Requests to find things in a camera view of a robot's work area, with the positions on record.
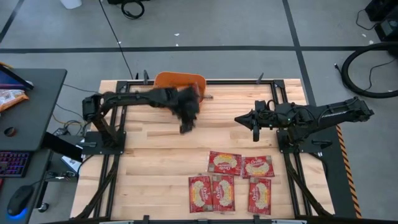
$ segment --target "black desk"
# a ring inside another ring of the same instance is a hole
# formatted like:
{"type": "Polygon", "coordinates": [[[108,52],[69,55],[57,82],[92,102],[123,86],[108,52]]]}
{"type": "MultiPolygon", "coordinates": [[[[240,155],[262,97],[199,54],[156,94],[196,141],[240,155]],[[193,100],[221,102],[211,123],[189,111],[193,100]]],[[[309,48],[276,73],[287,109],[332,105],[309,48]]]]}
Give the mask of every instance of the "black desk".
{"type": "Polygon", "coordinates": [[[55,138],[46,130],[67,71],[64,69],[15,69],[14,71],[21,78],[32,81],[35,86],[32,91],[27,92],[29,101],[23,101],[4,111],[0,117],[0,150],[34,151],[25,177],[5,178],[0,189],[0,222],[17,224],[29,222],[44,185],[43,178],[49,168],[52,152],[50,149],[42,149],[43,142],[45,138],[51,140],[55,138]],[[10,126],[17,129],[17,134],[11,138],[3,134],[3,131],[10,126]],[[42,181],[34,185],[34,193],[29,200],[26,213],[18,220],[11,220],[7,214],[7,205],[11,196],[20,186],[33,184],[38,180],[42,181]]]}

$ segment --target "blue light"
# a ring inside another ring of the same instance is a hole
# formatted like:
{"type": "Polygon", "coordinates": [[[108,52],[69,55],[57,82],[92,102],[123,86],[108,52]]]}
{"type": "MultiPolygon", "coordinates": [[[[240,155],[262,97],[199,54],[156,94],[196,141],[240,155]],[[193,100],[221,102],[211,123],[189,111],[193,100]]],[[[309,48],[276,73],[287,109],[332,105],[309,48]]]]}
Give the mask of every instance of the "blue light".
{"type": "Polygon", "coordinates": [[[25,216],[26,213],[27,213],[27,208],[23,209],[23,211],[21,211],[20,214],[18,214],[18,215],[8,214],[8,218],[12,219],[12,220],[20,220],[21,218],[23,218],[25,216]]]}

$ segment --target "red snack bag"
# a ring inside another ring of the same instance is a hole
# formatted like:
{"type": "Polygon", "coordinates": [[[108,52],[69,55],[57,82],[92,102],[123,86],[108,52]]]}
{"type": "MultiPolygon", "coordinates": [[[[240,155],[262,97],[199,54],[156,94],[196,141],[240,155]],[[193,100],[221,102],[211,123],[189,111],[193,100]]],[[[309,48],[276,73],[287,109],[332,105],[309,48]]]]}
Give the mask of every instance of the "red snack bag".
{"type": "Polygon", "coordinates": [[[271,180],[250,177],[249,212],[271,214],[271,180]]]}
{"type": "Polygon", "coordinates": [[[211,182],[209,176],[189,177],[190,213],[212,212],[211,182]]]}
{"type": "Polygon", "coordinates": [[[213,176],[214,211],[235,211],[234,176],[213,176]]]}
{"type": "Polygon", "coordinates": [[[244,157],[242,170],[243,178],[275,177],[271,156],[244,157]]]}
{"type": "Polygon", "coordinates": [[[241,155],[223,152],[210,152],[208,172],[241,175],[241,167],[241,155]]]}

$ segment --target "desk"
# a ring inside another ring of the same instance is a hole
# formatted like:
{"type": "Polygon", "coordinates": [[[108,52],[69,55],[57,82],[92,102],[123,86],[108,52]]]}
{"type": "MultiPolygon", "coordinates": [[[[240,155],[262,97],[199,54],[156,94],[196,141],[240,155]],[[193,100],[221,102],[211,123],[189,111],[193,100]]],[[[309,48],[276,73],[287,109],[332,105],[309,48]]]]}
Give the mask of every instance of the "desk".
{"type": "MultiPolygon", "coordinates": [[[[300,80],[288,79],[284,83],[288,100],[305,105],[300,80]]],[[[115,88],[116,81],[102,81],[99,90],[114,91],[115,88]]],[[[133,90],[148,88],[150,86],[134,86],[133,90]]],[[[150,215],[151,220],[252,219],[253,214],[247,212],[248,180],[240,177],[235,177],[234,214],[189,213],[188,177],[205,173],[209,151],[243,156],[271,155],[275,177],[272,178],[272,214],[266,217],[294,217],[275,130],[263,129],[260,141],[253,142],[250,130],[234,122],[234,117],[254,108],[254,100],[272,99],[271,88],[264,85],[208,85],[206,93],[213,95],[214,100],[201,104],[196,128],[183,136],[179,134],[179,121],[168,110],[150,106],[128,107],[126,148],[119,162],[112,220],[142,220],[144,215],[150,215]]],[[[301,159],[308,188],[326,210],[334,213],[322,163],[306,154],[302,154],[301,159]]],[[[102,161],[103,156],[94,156],[81,168],[71,217],[84,209],[98,188],[102,161]]],[[[298,194],[298,202],[303,214],[301,194],[298,194]]],[[[104,215],[105,206],[101,208],[104,215]]]]}
{"type": "Polygon", "coordinates": [[[24,178],[5,178],[0,189],[0,220],[1,223],[28,223],[30,214],[36,207],[41,193],[43,181],[34,185],[34,193],[27,205],[26,214],[18,220],[10,220],[7,216],[7,205],[16,189],[42,180],[48,168],[51,156],[50,149],[42,149],[47,126],[65,80],[67,71],[64,69],[14,69],[14,72],[25,80],[32,81],[35,88],[27,92],[29,101],[2,112],[0,117],[0,150],[2,151],[34,151],[27,173],[24,178]],[[17,129],[14,137],[6,137],[3,131],[13,126],[17,129]]]}

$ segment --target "computer mouse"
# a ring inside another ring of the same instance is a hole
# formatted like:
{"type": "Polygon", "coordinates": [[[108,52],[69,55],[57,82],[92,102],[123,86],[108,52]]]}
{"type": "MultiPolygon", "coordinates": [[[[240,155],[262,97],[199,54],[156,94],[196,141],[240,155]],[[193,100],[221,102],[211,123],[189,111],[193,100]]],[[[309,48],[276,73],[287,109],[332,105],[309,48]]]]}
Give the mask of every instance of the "computer mouse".
{"type": "Polygon", "coordinates": [[[20,214],[26,208],[33,194],[33,189],[33,186],[30,185],[19,187],[8,202],[7,213],[12,216],[20,214]]]}

